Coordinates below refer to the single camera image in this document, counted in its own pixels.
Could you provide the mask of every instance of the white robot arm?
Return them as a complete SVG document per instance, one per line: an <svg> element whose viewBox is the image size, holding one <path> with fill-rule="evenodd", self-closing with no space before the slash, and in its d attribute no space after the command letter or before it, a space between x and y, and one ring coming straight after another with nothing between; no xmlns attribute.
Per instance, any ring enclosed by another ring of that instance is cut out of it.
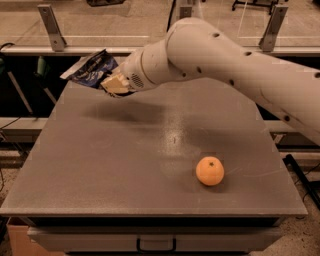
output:
<svg viewBox="0 0 320 256"><path fill-rule="evenodd" d="M320 145L320 70L248 52L200 19L176 22L164 40L132 53L102 87L130 93L200 77L233 86Z"/></svg>

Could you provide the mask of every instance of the workbench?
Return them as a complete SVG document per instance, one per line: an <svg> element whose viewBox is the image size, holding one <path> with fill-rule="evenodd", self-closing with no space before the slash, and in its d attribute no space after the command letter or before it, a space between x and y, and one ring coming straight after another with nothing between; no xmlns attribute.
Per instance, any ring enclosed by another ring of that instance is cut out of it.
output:
<svg viewBox="0 0 320 256"><path fill-rule="evenodd" d="M122 99L69 82L0 214L52 251L247 253L307 211L256 105L201 79Z"/></svg>

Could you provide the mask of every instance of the gray table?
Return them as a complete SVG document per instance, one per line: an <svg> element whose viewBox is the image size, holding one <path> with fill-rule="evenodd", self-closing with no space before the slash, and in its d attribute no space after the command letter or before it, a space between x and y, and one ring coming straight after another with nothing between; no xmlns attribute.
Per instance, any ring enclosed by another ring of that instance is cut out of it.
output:
<svg viewBox="0 0 320 256"><path fill-rule="evenodd" d="M225 167L218 186L206 187L195 176L206 155ZM93 226L94 219L116 226L120 218L173 220L180 227L200 220L206 232L230 221L232 234L233 224L271 227L307 212L255 104L202 79L123 99L69 83L0 214L27 218L37 232L78 226L72 221L79 219L81 226Z"/></svg>

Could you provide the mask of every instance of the crumpled bag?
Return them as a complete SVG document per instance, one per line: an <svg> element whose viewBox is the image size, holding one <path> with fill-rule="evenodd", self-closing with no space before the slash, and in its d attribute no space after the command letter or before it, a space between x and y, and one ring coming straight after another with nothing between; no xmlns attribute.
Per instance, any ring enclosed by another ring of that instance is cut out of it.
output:
<svg viewBox="0 0 320 256"><path fill-rule="evenodd" d="M64 72L60 78L99 89L100 83L111 75L112 70L116 67L118 67L117 61L106 50L102 50L81 58Z"/></svg>

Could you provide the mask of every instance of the concrete floor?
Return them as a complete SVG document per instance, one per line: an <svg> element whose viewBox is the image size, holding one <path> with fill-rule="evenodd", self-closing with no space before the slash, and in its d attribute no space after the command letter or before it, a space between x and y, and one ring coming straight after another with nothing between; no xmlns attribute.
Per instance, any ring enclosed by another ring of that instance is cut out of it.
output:
<svg viewBox="0 0 320 256"><path fill-rule="evenodd" d="M0 0L0 45L49 45L37 5L50 3L68 45L72 46L142 46L165 35L172 0L127 0L121 6L90 8L85 1L5 1ZM238 6L233 0L207 0L203 16L232 40L243 46L257 46L268 24L266 8ZM289 0L287 17L277 40L278 46L320 46L320 7L311 0ZM19 171L4 169L5 187L0 204ZM317 178L319 172L310 174ZM301 196L303 186L297 183ZM309 196L305 197L309 215L289 218L281 224L283 237L264 252L251 256L320 255L320 211ZM1 256L11 256L8 236L0 245Z"/></svg>

